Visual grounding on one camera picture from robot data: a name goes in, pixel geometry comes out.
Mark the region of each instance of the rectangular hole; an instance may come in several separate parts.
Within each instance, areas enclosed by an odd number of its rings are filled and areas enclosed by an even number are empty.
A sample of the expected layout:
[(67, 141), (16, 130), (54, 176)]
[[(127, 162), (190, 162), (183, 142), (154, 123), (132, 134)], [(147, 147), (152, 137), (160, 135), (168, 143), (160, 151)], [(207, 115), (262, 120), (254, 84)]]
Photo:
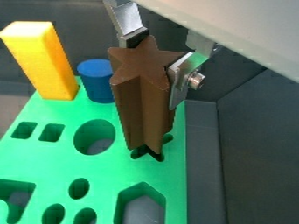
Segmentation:
[(36, 128), (36, 125), (38, 122), (20, 122), (13, 131), (12, 138), (30, 138)]
[(66, 126), (63, 124), (47, 124), (42, 132), (40, 141), (52, 143), (58, 142), (62, 137), (64, 127)]

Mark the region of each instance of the small circular hole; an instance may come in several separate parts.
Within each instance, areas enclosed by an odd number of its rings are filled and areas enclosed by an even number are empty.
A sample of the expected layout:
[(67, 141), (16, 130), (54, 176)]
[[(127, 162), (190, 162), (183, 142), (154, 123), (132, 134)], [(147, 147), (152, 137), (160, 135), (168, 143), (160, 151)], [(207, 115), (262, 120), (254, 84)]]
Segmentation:
[(90, 182), (84, 178), (78, 178), (70, 185), (70, 196), (79, 200), (90, 191)]
[(75, 224), (96, 224), (98, 223), (98, 214), (94, 209), (84, 208), (79, 211), (75, 217)]
[(64, 214), (66, 210), (62, 204), (50, 206), (43, 213), (42, 224), (60, 224)]
[(116, 129), (106, 120), (86, 122), (78, 129), (74, 144), (84, 155), (98, 155), (106, 151), (115, 142)]

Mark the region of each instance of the dark gray background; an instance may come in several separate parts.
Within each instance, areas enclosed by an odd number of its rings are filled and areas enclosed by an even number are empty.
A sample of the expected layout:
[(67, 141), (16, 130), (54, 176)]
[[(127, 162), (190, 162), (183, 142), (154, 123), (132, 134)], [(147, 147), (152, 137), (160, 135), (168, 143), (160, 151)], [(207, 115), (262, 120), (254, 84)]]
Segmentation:
[[(160, 49), (188, 51), (187, 30), (140, 12)], [(118, 46), (100, 0), (0, 0), (0, 29), (15, 20), (54, 22), (74, 71)], [(298, 223), (299, 85), (226, 48), (202, 72), (207, 84), (186, 102), (188, 223)], [(0, 138), (32, 92), (0, 41)], [(158, 221), (163, 212), (154, 206), (150, 199), (134, 201), (124, 223), (148, 223), (140, 209)]]

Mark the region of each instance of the blue cylinder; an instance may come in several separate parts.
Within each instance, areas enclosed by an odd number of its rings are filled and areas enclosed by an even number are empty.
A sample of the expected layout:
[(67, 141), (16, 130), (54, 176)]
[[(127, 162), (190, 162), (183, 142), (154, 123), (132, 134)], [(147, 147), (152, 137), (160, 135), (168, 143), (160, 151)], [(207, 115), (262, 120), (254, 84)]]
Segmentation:
[(110, 87), (112, 68), (107, 59), (90, 59), (79, 63), (78, 71), (82, 82), (94, 102), (114, 102), (114, 95)]

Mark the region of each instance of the hexagonal hole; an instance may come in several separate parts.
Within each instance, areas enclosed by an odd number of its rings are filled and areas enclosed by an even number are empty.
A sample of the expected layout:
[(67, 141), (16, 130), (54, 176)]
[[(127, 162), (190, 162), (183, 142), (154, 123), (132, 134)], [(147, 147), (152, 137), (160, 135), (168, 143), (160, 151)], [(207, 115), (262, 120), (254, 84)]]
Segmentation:
[(115, 224), (164, 223), (166, 197), (146, 183), (118, 195)]

